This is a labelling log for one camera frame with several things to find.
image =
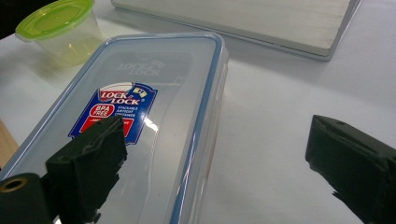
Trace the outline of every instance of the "table surface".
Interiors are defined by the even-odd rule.
[[[396,147],[396,2],[363,0],[330,62],[225,37],[229,71],[201,223],[361,223],[304,160],[314,114]],[[196,29],[97,0],[104,37]],[[0,41],[0,120],[21,144],[80,66]]]

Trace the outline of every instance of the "transparent lid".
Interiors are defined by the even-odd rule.
[[[179,223],[191,203],[189,181],[207,175],[226,58],[221,37],[212,33],[107,40],[0,177],[43,175],[45,161],[73,136],[100,118],[123,115],[128,158],[98,223]],[[203,173],[192,162],[203,164]]]
[[[17,37],[25,41],[46,39],[63,34],[91,12],[93,0],[58,0],[26,17],[16,28]]]

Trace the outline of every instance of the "dark background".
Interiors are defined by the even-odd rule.
[[[55,0],[0,0],[0,39],[15,33],[15,28],[39,8]]]

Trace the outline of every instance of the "blue label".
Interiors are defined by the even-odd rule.
[[[136,144],[156,95],[156,90],[140,83],[105,86],[93,95],[69,137],[75,138],[98,120],[122,115],[126,144]]]

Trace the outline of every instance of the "wooden board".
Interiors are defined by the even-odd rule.
[[[113,0],[112,3],[275,48],[328,57],[359,1]]]
[[[0,167],[7,163],[17,149],[17,142],[15,142],[4,123],[0,120]]]

